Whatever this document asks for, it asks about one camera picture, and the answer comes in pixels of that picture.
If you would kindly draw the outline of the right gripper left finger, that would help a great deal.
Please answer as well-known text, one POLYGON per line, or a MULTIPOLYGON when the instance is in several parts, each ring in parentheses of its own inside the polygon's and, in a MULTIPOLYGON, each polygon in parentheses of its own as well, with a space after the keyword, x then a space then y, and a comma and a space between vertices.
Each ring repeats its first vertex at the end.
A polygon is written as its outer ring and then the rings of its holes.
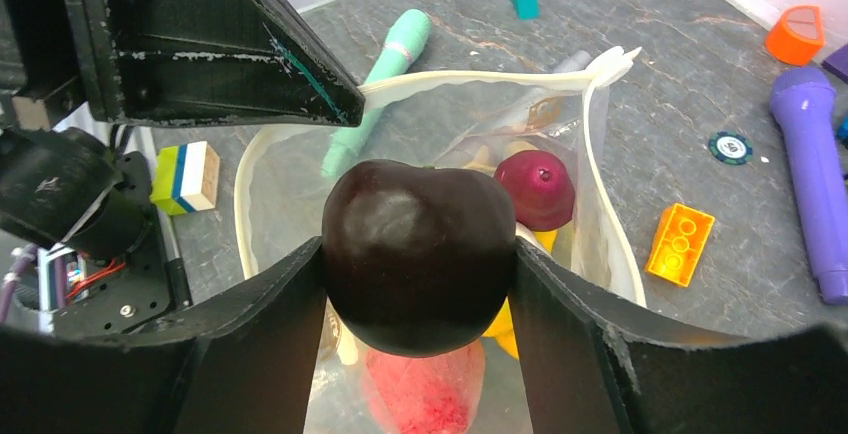
POLYGON ((1 331, 5 433, 299 433, 322 333, 321 242, 132 334, 1 331))

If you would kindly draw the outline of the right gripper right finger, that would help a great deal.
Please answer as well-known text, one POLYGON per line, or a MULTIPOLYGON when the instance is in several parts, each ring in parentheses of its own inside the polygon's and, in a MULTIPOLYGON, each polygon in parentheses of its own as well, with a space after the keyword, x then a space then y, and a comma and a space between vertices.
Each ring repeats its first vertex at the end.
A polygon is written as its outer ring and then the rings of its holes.
POLYGON ((638 306, 517 246, 509 299, 537 433, 843 433, 847 332, 746 339, 638 306))

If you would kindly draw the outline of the clear dotted zip bag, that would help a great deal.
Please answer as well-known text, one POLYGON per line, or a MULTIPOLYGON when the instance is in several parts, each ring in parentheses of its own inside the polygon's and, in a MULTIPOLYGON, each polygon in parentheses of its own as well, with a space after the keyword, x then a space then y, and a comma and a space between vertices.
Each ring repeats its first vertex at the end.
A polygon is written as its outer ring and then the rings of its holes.
MULTIPOLYGON (((587 281, 636 305, 645 302, 629 241, 601 178, 608 88, 635 53, 614 47, 577 52, 550 74, 430 71, 365 84, 367 120, 357 128, 270 125, 249 142, 234 181, 237 245, 246 277, 274 250, 316 235, 335 180, 355 163, 385 157, 463 167, 489 148, 496 169, 507 145, 526 141, 559 157, 576 190, 573 219, 558 229, 550 255, 587 281)), ((522 370, 493 338, 476 417, 465 433, 537 433, 522 370)), ((325 313, 304 429, 308 433, 386 433, 362 391, 370 350, 325 313)))

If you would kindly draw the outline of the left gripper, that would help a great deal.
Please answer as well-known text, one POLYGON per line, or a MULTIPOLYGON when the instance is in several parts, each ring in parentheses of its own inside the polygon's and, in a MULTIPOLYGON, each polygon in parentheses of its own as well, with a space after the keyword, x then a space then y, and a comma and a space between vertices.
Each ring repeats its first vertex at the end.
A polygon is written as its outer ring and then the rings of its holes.
POLYGON ((102 262, 150 220, 120 190, 122 149, 54 129, 86 101, 164 128, 348 127, 365 104, 287 0, 1 0, 1 228, 102 262))

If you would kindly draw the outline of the yellow banana bunch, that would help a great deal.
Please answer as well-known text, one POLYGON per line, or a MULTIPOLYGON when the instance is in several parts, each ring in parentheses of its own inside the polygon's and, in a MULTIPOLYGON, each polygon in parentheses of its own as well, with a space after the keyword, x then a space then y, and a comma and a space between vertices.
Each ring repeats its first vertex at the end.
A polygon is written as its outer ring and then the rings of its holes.
MULTIPOLYGON (((537 150, 537 147, 522 140, 512 141, 507 145, 505 155, 510 157, 518 152, 527 150, 537 150)), ((465 168, 493 174, 495 167, 490 164, 489 159, 489 148, 483 145, 477 150, 474 158, 465 165, 465 168)), ((529 241, 535 247, 546 251, 547 254, 550 254, 557 238, 558 231, 531 231, 523 224, 517 223, 516 234, 522 239, 529 241)), ((502 308, 493 320, 492 324, 483 333, 483 337, 493 338, 506 353, 514 359, 519 358, 509 299, 504 301, 502 308)))

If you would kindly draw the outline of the red sweet potato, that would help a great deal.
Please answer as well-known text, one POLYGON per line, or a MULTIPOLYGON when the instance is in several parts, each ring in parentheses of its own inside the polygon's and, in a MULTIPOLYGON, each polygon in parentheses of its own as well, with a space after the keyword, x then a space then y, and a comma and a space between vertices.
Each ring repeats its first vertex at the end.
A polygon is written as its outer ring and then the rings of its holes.
POLYGON ((503 160, 494 178, 509 194, 516 220, 532 231, 553 231, 573 217, 576 192, 565 164, 541 150, 503 160))

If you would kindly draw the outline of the dark avocado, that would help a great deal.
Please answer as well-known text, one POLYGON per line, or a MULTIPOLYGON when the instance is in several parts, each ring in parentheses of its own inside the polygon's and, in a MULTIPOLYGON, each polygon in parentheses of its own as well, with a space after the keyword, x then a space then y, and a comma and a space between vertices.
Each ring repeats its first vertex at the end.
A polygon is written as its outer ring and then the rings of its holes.
POLYGON ((516 269, 516 219, 492 177, 392 160, 361 162, 329 193, 323 283, 366 345, 430 357, 482 336, 516 269))

